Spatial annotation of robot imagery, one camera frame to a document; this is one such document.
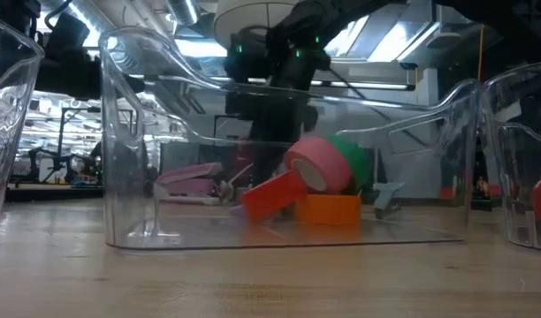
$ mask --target pink tape roll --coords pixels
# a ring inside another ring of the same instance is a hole
[[[296,170],[306,185],[321,193],[340,193],[351,180],[347,160],[327,140],[302,137],[285,153],[289,170]]]
[[[161,185],[170,195],[211,196],[216,193],[212,179],[191,178]]]
[[[186,180],[198,177],[211,177],[223,170],[221,163],[205,163],[186,168],[172,170],[164,173],[156,182],[160,185],[170,184],[175,181]]]

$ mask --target ceiling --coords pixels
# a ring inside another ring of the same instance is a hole
[[[48,32],[43,23],[44,13],[55,9],[64,0],[41,0],[43,16],[39,20],[40,31]],[[90,27],[90,36],[85,42],[89,53],[97,55],[99,34],[114,27],[142,26],[175,38],[181,53],[196,60],[209,76],[225,76],[223,59],[226,55],[212,38],[211,25],[217,1],[200,0],[203,9],[200,21],[191,27],[174,28],[164,0],[73,0],[69,13]],[[456,11],[436,8],[430,0],[410,0],[407,5],[389,4],[385,8],[351,23],[326,48],[335,61],[367,70],[367,80],[376,79],[371,74],[387,74],[405,71],[394,62],[417,63],[421,67],[439,67],[452,64],[460,52],[462,55],[476,54],[479,50],[480,26],[462,17]],[[440,49],[430,49],[427,43],[442,33],[455,33],[458,41],[447,43]],[[485,33],[484,45],[497,41],[493,31]],[[380,64],[362,64],[379,62]],[[100,107],[99,102],[79,102],[71,97],[35,92],[39,101],[27,115],[27,124],[19,145],[19,157],[25,157],[28,149],[44,146],[56,150],[60,126],[61,108],[78,108],[65,113],[64,152],[87,155],[101,137],[101,114],[88,113],[90,106]]]

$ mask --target tape roll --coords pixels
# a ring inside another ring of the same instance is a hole
[[[309,188],[321,193],[340,193],[351,180],[346,158],[332,142],[322,138],[300,138],[286,151],[284,162]]]
[[[370,177],[369,159],[363,149],[339,136],[334,135],[326,139],[347,161],[347,165],[351,170],[351,176],[353,177],[355,190],[362,189]]]

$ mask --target fluorescent light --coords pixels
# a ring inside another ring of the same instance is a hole
[[[34,118],[48,118],[47,116],[44,116],[42,114],[39,114],[36,111],[29,111],[27,113],[27,119],[34,119]]]
[[[426,30],[426,32],[424,32],[419,38],[417,38],[412,44],[410,44],[410,46],[408,46],[407,49],[404,50],[404,52],[402,52],[400,55],[398,55],[398,57],[396,57],[396,60],[398,61],[401,61],[403,59],[405,59],[408,55],[410,55],[410,53],[412,53],[415,49],[418,49],[418,47],[420,46],[420,44],[422,44],[422,42],[426,41],[426,39],[431,35],[433,34],[434,32],[436,32],[436,30],[439,28],[439,22],[436,22],[434,23],[432,26],[430,26],[430,28],[428,30]]]
[[[339,45],[338,53],[336,57],[344,56],[349,52],[353,44],[355,43],[355,40],[357,40],[357,36],[361,33],[362,29],[365,27],[365,23],[367,23],[367,20],[369,19],[369,16],[362,17],[358,19],[351,30],[349,31],[349,35],[347,36],[346,40]]]
[[[227,57],[227,50],[216,42],[174,40],[186,57]]]
[[[408,85],[405,84],[385,84],[385,83],[349,83],[354,88],[368,88],[368,89],[407,89]],[[332,82],[332,87],[347,87],[344,82]]]
[[[42,137],[58,137],[60,134],[58,132],[33,132],[29,130],[24,130],[23,135],[26,136],[42,136]],[[102,137],[101,132],[64,132],[64,136],[69,137]]]
[[[83,140],[62,140],[64,145],[84,145]]]
[[[259,83],[259,84],[264,84],[267,82],[266,79],[248,79],[248,82],[249,83]]]
[[[223,76],[212,76],[211,79],[212,80],[221,80],[221,81],[230,81],[230,80],[232,80],[230,78],[226,78],[226,77],[223,77]]]
[[[325,51],[336,57],[346,55],[364,28],[367,19],[369,19],[369,16],[360,18],[355,22],[349,22],[345,29],[327,43]]]
[[[399,22],[367,58],[368,62],[392,62],[407,47],[406,28]]]

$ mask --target desk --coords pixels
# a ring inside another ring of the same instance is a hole
[[[541,253],[490,212],[468,243],[143,254],[104,245],[99,199],[4,209],[1,318],[541,317]]]

